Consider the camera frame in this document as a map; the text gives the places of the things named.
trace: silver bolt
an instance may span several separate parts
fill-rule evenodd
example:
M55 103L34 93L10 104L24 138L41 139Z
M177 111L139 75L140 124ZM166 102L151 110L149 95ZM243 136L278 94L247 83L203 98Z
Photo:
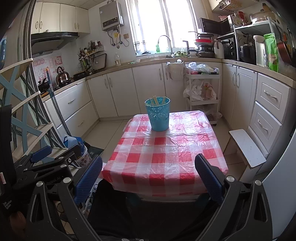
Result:
M64 182L64 183L69 183L69 182L71 182L71 178L70 178L70 177L65 177L65 178L63 179L63 182Z
M226 177L226 180L233 183L235 179L233 176L228 176L228 177Z
M258 186L261 186L262 185L262 182L260 180L256 180L255 181L255 184L258 185Z
M36 183L36 186L37 187L41 187L42 185L43 185L43 182L42 181L39 181L39 182Z

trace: teal trash bin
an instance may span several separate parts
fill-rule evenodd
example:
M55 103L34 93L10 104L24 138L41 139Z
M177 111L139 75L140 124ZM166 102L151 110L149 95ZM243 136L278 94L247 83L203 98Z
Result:
M157 97L158 103L162 103L164 97ZM151 100L145 101L147 113L149 116L151 128L154 131L165 131L168 129L168 122L170 116L170 99L166 98L163 105L151 106Z

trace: plastic tablecloth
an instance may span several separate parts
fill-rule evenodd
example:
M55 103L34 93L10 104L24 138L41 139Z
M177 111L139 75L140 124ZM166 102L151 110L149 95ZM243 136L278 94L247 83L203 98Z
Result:
M222 150L203 112L170 113L169 128L162 132L151 130L147 114L135 115L100 178L115 190L146 196L204 193L206 188L194 166L199 153L227 173Z

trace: white label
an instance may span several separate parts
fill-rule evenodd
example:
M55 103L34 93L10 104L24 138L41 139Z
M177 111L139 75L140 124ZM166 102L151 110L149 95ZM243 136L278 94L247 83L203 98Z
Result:
M6 181L5 181L5 178L4 178L4 175L3 175L3 172L0 172L0 178L1 178L1 181L3 184L6 184Z

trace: red and white tablecloth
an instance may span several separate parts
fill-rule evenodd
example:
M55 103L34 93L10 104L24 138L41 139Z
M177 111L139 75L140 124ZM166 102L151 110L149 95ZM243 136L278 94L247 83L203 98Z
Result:
M100 174L115 190L146 196L206 192L195 156L202 153L223 173L228 168L216 135L201 111L170 113L166 131L151 130L148 115L135 115Z

